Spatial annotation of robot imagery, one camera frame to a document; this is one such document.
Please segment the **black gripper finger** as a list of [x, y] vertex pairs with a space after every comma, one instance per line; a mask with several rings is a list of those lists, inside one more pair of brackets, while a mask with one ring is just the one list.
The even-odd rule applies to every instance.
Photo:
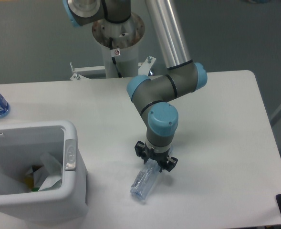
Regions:
[[173, 168], [176, 167], [177, 162], [177, 158], [168, 155], [166, 158], [158, 162], [160, 166], [159, 172], [162, 172], [163, 170], [170, 172]]
[[145, 143], [138, 141], [135, 145], [135, 153], [137, 157], [140, 157], [143, 159], [144, 163], [148, 161], [148, 157], [146, 155], [146, 145]]

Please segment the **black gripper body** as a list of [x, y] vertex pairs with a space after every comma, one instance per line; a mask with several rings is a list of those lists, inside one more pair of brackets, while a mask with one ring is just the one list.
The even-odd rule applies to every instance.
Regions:
[[149, 142], [145, 142], [145, 146], [143, 147], [141, 158], [144, 161], [148, 159], [152, 159], [156, 161], [158, 164], [165, 164], [169, 156], [172, 152], [173, 147], [171, 145], [168, 146], [155, 146]]

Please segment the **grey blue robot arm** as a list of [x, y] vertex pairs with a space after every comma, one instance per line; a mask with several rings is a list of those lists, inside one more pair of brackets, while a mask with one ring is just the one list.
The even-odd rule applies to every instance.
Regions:
[[65, 0], [65, 11], [75, 27], [92, 25], [95, 40], [106, 51], [108, 78], [130, 77], [126, 90], [146, 125], [146, 141], [137, 142], [136, 155], [144, 162], [156, 161], [160, 170], [171, 171], [177, 159], [169, 154], [178, 126], [172, 100], [206, 85], [203, 65], [190, 57], [177, 10], [172, 0], [148, 0], [146, 7], [157, 35], [167, 73], [155, 79], [138, 73], [136, 47], [145, 25], [131, 10], [128, 0]]

